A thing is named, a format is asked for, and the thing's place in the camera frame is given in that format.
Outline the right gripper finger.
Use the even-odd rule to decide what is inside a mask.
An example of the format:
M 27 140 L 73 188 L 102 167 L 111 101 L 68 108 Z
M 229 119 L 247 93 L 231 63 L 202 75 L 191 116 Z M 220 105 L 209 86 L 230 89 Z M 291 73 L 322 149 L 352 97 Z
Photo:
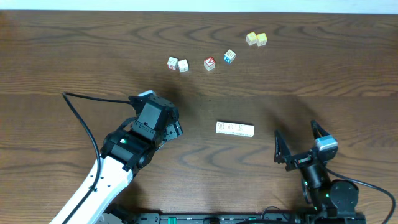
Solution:
M 288 163 L 290 161 L 291 153 L 287 144 L 278 130 L 274 132 L 275 137 L 275 153 L 274 162 L 277 163 Z
M 325 131 L 315 120 L 311 120 L 310 125 L 311 125 L 314 139 L 318 139 L 318 138 L 322 138 L 322 137 L 330 135 L 330 133 Z

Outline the block with red emblem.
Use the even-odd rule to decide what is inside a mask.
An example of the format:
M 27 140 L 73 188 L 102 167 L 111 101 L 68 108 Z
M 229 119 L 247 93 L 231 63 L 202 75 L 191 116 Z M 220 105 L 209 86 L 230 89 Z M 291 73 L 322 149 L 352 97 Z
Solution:
M 235 127 L 236 127 L 236 125 L 234 123 L 225 123 L 225 132 L 227 134 L 235 135 L 235 132 L 236 132 Z

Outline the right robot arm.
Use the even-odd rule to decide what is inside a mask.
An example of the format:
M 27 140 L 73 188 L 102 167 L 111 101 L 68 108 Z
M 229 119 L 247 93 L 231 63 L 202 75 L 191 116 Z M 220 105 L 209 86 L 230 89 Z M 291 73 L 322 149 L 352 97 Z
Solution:
M 313 209 L 298 217 L 302 223 L 365 223 L 363 214 L 357 213 L 359 189 L 352 181 L 331 180 L 326 164 L 338 151 L 337 140 L 315 120 L 311 121 L 314 146 L 301 154 L 290 153 L 281 133 L 276 130 L 274 161 L 284 163 L 287 172 L 298 169 L 302 175 L 305 200 Z

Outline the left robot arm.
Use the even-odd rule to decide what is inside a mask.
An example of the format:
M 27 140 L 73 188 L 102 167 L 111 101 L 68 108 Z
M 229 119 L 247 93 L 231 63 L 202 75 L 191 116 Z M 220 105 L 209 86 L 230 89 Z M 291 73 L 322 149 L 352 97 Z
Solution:
M 74 106 L 68 106 L 88 134 L 96 160 L 88 176 L 52 223 L 96 223 L 114 200 L 148 165 L 166 142 L 182 135 L 178 108 L 148 90 L 126 102 L 135 116 L 109 133 L 101 147 Z

